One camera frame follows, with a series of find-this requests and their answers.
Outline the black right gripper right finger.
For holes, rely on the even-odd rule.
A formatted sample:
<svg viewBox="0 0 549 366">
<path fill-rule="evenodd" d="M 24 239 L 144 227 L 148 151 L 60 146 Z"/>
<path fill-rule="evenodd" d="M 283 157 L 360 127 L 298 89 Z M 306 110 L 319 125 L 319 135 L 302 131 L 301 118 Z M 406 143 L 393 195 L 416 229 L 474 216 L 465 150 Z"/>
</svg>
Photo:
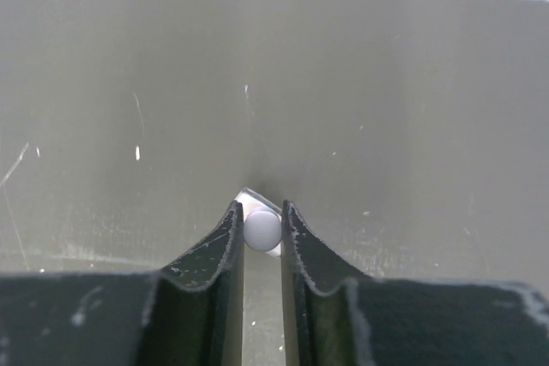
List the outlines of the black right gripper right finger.
<svg viewBox="0 0 549 366">
<path fill-rule="evenodd" d="M 281 224 L 288 364 L 547 364 L 548 302 L 532 286 L 376 278 L 318 238 L 291 201 Z"/>
</svg>

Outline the white nail polish bottle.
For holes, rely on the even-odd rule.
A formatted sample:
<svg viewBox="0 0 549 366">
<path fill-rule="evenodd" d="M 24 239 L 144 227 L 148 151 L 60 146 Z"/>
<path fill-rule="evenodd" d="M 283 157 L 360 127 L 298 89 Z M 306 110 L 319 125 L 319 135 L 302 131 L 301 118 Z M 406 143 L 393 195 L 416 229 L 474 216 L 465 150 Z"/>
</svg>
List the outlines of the white nail polish bottle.
<svg viewBox="0 0 549 366">
<path fill-rule="evenodd" d="M 271 209 L 272 211 L 276 212 L 281 219 L 281 209 L 277 207 L 272 201 L 268 200 L 267 198 L 258 194 L 256 191 L 250 188 L 243 188 L 235 197 L 235 201 L 240 203 L 243 208 L 244 221 L 247 218 L 247 216 L 250 214 L 250 212 L 252 212 L 257 208 Z M 274 258 L 280 258 L 281 242 L 274 250 L 271 250 L 269 252 L 263 252 L 263 253 L 266 255 L 270 255 Z"/>
</svg>

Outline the white nail polish cap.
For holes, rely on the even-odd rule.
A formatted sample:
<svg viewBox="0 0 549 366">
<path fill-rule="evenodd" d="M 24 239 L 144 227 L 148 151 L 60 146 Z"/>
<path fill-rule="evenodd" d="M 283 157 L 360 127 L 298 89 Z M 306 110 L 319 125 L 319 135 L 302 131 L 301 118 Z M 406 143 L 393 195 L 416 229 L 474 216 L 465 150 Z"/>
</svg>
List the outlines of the white nail polish cap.
<svg viewBox="0 0 549 366">
<path fill-rule="evenodd" d="M 274 250 L 282 238 L 279 215 L 267 208 L 257 208 L 244 221 L 244 241 L 259 252 Z"/>
</svg>

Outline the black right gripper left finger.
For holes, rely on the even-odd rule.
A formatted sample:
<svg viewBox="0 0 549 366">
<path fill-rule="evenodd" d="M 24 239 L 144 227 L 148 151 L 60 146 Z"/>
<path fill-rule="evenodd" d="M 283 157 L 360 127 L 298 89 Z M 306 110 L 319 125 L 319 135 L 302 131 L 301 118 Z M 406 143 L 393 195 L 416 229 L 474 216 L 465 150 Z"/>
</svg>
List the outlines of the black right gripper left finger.
<svg viewBox="0 0 549 366">
<path fill-rule="evenodd" d="M 239 365 L 243 208 L 163 268 L 5 273 L 4 365 Z"/>
</svg>

